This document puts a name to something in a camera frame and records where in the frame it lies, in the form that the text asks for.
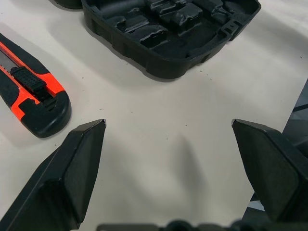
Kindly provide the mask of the black tool case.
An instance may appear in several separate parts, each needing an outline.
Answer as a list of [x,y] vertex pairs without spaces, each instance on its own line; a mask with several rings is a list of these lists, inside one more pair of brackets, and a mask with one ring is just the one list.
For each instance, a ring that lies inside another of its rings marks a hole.
[[81,0],[85,23],[146,72],[177,79],[234,40],[259,0]]

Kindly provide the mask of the orange black utility knife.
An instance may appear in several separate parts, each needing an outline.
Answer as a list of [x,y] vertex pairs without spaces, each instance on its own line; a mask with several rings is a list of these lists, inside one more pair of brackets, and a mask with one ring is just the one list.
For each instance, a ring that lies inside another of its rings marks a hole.
[[63,86],[38,59],[1,33],[0,97],[38,138],[61,131],[71,117]]

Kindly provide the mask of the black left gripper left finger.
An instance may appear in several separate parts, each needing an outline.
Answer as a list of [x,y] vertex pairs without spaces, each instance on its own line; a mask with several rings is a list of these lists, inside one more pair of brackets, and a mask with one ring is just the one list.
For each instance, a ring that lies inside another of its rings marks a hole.
[[35,170],[0,231],[72,231],[84,221],[97,178],[105,119],[71,130]]

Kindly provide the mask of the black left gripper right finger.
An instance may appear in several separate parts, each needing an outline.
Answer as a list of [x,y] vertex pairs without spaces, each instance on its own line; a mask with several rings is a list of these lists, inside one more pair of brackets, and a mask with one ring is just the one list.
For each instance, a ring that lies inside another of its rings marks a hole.
[[279,131],[234,119],[246,175],[272,221],[308,221],[308,158]]

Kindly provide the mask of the black electrical tape roll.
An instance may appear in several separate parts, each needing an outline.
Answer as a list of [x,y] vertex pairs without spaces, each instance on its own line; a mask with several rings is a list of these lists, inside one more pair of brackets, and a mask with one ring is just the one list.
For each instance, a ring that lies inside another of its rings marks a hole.
[[58,5],[71,10],[82,9],[81,0],[53,0]]

